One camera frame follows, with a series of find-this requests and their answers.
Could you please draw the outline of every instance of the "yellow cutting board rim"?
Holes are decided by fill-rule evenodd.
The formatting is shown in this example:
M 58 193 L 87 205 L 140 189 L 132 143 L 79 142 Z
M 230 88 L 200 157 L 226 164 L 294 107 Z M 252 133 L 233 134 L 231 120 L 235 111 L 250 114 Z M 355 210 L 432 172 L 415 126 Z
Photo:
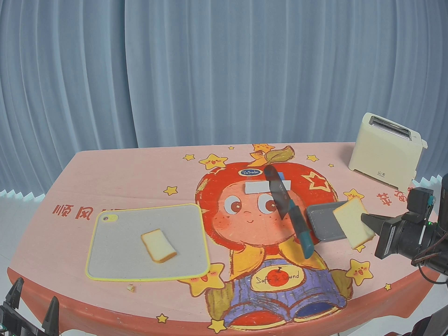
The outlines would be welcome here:
M 178 276 L 175 277 L 166 277 L 166 278 L 152 278 L 152 279 L 110 279 L 110 278 L 99 278 L 99 277 L 94 277 L 92 275 L 90 275 L 89 273 L 89 262 L 90 262 L 90 257 L 92 254 L 92 248 L 93 248 L 93 241 L 95 239 L 95 234 L 96 234 L 96 229 L 98 227 L 98 222 L 101 219 L 101 216 L 103 214 L 111 214 L 111 212 L 123 212 L 123 211 L 135 211 L 135 210 L 149 210 L 149 209 L 161 209 L 161 208 L 171 208 L 171 207 L 183 207 L 185 205 L 194 205 L 195 207 L 197 207 L 197 209 L 199 210 L 199 215 L 201 216 L 201 229 L 202 229 L 202 237 L 204 240 L 204 246 L 205 246 L 205 254 L 207 257 L 207 269 L 205 270 L 205 272 L 198 274 L 198 275 L 189 275 L 186 277 L 182 277 L 181 279 Z M 153 206 L 151 208 L 138 208 L 138 209 L 123 209 L 123 210 L 104 210 L 101 213 L 98 214 L 98 216 L 96 217 L 96 221 L 95 221 L 95 227 L 93 229 L 93 233 L 92 233 L 92 240 L 90 242 L 90 247 L 89 247 L 89 254 L 87 256 L 87 262 L 86 262 L 86 275 L 87 277 L 89 277 L 89 279 L 95 280 L 95 281 L 116 281 L 116 282 L 150 282 L 150 281 L 173 281 L 173 280 L 186 280 L 186 279 L 194 279 L 194 278 L 199 278 L 199 277 L 203 277 L 205 275 L 207 275 L 207 273 L 210 271 L 210 256 L 208 253 L 208 247 L 207 247 L 207 238 L 206 238 L 206 233 L 205 233 L 205 228 L 204 228 L 204 221 L 202 219 L 202 210 L 200 209 L 199 205 L 194 204 L 194 203 L 186 203 L 186 204 L 176 204 L 176 205 L 166 205 L 166 206 Z

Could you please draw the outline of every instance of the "red chinese characters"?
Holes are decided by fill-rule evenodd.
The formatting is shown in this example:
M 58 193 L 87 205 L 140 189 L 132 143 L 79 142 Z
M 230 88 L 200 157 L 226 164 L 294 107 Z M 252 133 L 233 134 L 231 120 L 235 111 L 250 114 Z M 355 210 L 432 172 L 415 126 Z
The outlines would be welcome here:
M 52 214 L 57 214 L 59 216 L 66 217 L 70 214 L 73 207 L 74 207 L 74 205 L 70 205 L 70 204 L 58 204 L 54 208 Z M 102 211 L 106 211 L 106 210 L 123 210 L 123 209 L 103 209 Z M 76 214 L 75 219 L 87 219 L 89 221 L 92 213 L 93 213 L 93 208 L 91 206 L 82 206 L 78 210 L 78 213 Z
M 78 210 L 78 213 L 76 214 L 75 219 L 85 218 L 89 221 L 92 213 L 93 213 L 93 208 L 91 206 L 82 206 Z
M 68 216 L 70 212 L 72 211 L 73 205 L 69 204 L 63 204 L 63 205 L 57 205 L 56 208 L 53 210 L 53 214 L 57 214 L 59 216 Z
M 408 199 L 406 198 L 405 194 L 403 192 L 400 192 L 399 190 L 396 190 L 394 195 L 398 198 L 398 200 L 400 202 L 407 202 L 408 201 Z
M 387 193 L 379 193 L 377 197 L 383 202 L 384 205 L 387 205 L 388 207 L 392 204 L 392 201 Z

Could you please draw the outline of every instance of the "cartoon apple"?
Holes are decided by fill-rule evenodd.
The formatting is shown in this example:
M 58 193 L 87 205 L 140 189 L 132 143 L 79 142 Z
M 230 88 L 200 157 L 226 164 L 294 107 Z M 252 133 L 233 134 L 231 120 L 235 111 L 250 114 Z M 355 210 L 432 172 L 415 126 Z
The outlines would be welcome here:
M 271 270 L 267 273 L 267 283 L 271 286 L 279 287 L 285 285 L 289 280 L 289 275 L 281 267 L 278 270 Z

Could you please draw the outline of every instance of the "cartoon eye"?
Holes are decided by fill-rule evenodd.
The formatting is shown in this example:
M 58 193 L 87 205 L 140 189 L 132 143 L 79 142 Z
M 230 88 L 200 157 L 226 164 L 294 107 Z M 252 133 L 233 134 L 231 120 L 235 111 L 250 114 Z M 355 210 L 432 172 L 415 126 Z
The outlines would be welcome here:
M 261 194 L 258 197 L 258 209 L 263 214 L 271 214 L 273 211 L 276 211 L 276 204 L 270 194 Z
M 229 214 L 237 214 L 241 210 L 241 200 L 235 195 L 228 196 L 224 201 L 224 209 Z

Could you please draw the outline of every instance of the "bread slice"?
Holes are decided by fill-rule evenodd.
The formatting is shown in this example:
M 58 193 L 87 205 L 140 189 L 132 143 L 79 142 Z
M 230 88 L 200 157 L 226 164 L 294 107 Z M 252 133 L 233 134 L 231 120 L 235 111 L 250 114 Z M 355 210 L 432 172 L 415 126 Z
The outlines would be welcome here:
M 340 227 L 349 240 L 352 249 L 372 240 L 375 232 L 361 221 L 361 214 L 369 212 L 359 198 L 350 199 L 347 203 L 333 210 Z
M 155 263 L 164 263 L 177 255 L 176 250 L 174 250 L 160 229 L 147 232 L 141 238 L 151 259 Z

